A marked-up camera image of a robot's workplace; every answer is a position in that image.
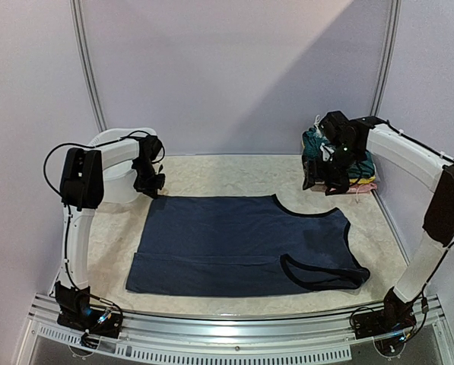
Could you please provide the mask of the navy blue garment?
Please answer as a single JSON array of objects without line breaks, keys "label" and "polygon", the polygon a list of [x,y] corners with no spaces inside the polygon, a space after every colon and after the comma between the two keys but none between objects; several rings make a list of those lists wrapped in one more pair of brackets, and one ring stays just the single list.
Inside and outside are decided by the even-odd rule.
[{"label": "navy blue garment", "polygon": [[181,297],[273,297],[356,290],[370,271],[337,208],[301,214],[275,195],[152,201],[125,287]]}]

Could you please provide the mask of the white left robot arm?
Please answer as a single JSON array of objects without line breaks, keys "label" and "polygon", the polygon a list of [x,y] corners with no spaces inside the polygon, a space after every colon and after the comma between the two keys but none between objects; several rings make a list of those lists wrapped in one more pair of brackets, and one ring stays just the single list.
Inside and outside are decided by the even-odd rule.
[{"label": "white left robot arm", "polygon": [[155,165],[165,157],[165,148],[156,135],[126,135],[96,146],[68,143],[59,185],[65,215],[62,263],[55,284],[55,296],[90,294],[87,271],[90,228],[95,211],[105,195],[103,171],[130,161],[135,179],[132,191],[157,198],[165,174]]}]

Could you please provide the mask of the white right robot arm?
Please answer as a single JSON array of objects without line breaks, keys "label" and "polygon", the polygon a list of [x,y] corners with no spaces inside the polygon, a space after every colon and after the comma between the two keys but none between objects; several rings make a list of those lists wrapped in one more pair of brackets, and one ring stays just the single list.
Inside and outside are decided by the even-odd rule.
[{"label": "white right robot arm", "polygon": [[383,190],[396,191],[396,179],[406,177],[401,202],[421,202],[421,241],[412,249],[405,269],[388,298],[414,300],[430,283],[454,241],[454,157],[438,152],[376,116],[349,119],[340,111],[317,116],[303,139],[303,187],[317,183],[326,195],[340,195],[357,186],[360,165],[373,157],[383,164]]}]

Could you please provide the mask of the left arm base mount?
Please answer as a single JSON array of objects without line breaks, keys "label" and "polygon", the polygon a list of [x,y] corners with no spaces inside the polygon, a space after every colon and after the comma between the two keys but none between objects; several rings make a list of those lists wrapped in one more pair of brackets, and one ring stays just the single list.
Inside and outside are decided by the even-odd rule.
[{"label": "left arm base mount", "polygon": [[59,305],[57,324],[82,332],[80,345],[96,349],[98,340],[92,335],[118,339],[124,319],[122,309],[109,300],[94,296],[90,288],[69,288],[60,281],[54,286]]}]

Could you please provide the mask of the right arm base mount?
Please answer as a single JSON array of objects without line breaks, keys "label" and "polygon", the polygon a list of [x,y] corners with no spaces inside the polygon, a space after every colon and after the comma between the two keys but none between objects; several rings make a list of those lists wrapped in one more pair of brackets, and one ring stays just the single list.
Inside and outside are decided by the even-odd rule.
[{"label": "right arm base mount", "polygon": [[426,324],[429,305],[424,289],[425,286],[407,303],[400,301],[391,289],[383,300],[382,309],[362,306],[354,310],[349,324],[355,338],[372,338],[376,351],[383,357],[400,355]]}]

